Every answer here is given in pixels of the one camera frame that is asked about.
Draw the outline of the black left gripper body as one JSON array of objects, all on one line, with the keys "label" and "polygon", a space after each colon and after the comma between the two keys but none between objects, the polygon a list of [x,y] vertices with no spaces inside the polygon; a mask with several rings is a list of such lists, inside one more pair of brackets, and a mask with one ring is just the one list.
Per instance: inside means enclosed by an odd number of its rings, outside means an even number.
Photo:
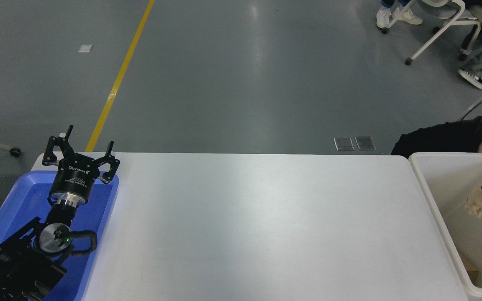
[{"label": "black left gripper body", "polygon": [[94,158],[76,154],[59,161],[59,169],[52,183],[49,195],[71,193],[81,198],[89,198],[95,179],[99,177],[99,167]]}]

